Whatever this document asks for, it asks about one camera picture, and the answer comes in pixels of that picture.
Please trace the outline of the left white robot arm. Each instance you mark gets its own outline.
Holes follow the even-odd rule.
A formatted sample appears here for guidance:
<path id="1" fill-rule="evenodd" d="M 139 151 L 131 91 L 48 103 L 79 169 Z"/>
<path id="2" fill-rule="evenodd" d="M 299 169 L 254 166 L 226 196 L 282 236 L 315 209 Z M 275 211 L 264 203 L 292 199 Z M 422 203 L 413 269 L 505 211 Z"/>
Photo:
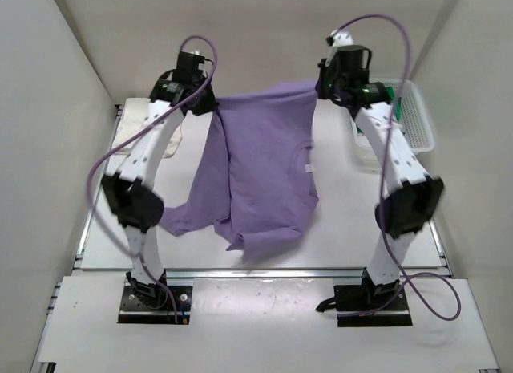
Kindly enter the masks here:
<path id="1" fill-rule="evenodd" d="M 205 82 L 206 61 L 197 51 L 178 54 L 176 68 L 164 72 L 149 95 L 143 126 L 151 130 L 133 143 L 115 172 L 101 180 L 109 208 L 135 255 L 129 281 L 144 290 L 160 284 L 164 275 L 156 237 L 164 202 L 153 191 L 160 161 L 189 111 L 198 116 L 216 106 L 212 86 Z"/>

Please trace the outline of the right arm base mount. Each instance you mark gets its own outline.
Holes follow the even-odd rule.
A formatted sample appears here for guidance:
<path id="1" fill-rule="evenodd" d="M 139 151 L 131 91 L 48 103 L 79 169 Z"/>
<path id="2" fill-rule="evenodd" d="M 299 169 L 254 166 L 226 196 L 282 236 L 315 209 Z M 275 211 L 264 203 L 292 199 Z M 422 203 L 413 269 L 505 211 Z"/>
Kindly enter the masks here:
<path id="1" fill-rule="evenodd" d="M 337 312 L 337 326 L 408 327 L 413 326 L 406 294 L 398 278 L 376 285 L 367 270 L 359 284 L 338 284 L 333 297 L 321 301 L 316 312 Z"/>

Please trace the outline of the purple t-shirt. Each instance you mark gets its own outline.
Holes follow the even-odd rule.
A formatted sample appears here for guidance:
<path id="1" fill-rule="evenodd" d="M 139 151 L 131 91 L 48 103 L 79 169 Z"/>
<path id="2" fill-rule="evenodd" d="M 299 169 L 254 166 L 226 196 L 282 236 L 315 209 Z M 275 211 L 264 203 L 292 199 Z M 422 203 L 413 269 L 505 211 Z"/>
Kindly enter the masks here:
<path id="1" fill-rule="evenodd" d="M 246 260 L 285 252 L 304 237 L 319 201 L 310 153 L 312 80 L 218 99 L 188 199 L 160 227 L 175 237 L 212 226 Z"/>

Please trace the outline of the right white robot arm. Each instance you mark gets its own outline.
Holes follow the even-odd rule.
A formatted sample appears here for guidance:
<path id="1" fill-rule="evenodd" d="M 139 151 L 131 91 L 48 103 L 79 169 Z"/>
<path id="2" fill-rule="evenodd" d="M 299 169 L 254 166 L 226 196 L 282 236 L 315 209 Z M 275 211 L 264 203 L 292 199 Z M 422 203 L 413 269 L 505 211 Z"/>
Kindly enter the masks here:
<path id="1" fill-rule="evenodd" d="M 433 217 L 444 191 L 432 177 L 394 122 L 393 100 L 386 86 L 370 82 L 371 51 L 360 45 L 333 47 L 318 66 L 319 99 L 350 113 L 370 143 L 382 170 L 375 219 L 381 235 L 363 279 L 378 290 L 398 284 L 407 250 Z"/>

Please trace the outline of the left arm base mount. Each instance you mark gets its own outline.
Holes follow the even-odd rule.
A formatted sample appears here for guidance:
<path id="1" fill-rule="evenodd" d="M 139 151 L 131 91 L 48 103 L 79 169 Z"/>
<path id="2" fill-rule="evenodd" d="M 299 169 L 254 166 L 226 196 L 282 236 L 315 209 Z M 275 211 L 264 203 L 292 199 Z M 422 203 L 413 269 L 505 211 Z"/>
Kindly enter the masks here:
<path id="1" fill-rule="evenodd" d="M 126 273 L 117 322 L 121 324 L 188 325 L 192 308 L 191 281 L 168 285 L 174 298 L 155 284 L 137 282 Z"/>

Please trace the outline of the cream white t-shirt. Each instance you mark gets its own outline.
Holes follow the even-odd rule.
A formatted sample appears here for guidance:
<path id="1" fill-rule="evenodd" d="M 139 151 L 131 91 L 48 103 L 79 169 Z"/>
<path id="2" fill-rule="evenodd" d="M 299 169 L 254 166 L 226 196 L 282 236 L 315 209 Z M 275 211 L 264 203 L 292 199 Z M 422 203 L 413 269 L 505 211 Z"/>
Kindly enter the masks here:
<path id="1" fill-rule="evenodd" d="M 124 141 L 143 129 L 143 123 L 147 115 L 147 98 L 128 98 L 123 106 L 121 119 L 118 123 L 112 147 L 118 147 Z M 168 141 L 163 158 L 170 158 L 180 146 L 182 140 L 181 126 L 179 126 Z"/>

